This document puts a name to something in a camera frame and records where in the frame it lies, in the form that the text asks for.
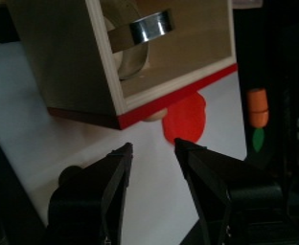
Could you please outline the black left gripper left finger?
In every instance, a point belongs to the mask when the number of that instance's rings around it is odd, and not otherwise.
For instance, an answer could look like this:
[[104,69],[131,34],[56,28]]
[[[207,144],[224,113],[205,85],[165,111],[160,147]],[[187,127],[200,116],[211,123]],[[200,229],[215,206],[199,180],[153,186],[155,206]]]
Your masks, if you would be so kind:
[[133,145],[125,143],[72,176],[48,205],[44,245],[120,245]]

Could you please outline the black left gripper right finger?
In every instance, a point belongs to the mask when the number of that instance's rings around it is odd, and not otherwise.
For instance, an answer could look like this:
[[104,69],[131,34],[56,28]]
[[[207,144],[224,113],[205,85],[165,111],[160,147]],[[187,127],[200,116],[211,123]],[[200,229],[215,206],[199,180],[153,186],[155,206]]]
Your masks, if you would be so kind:
[[268,173],[183,139],[175,155],[197,213],[181,245],[299,245],[283,191]]

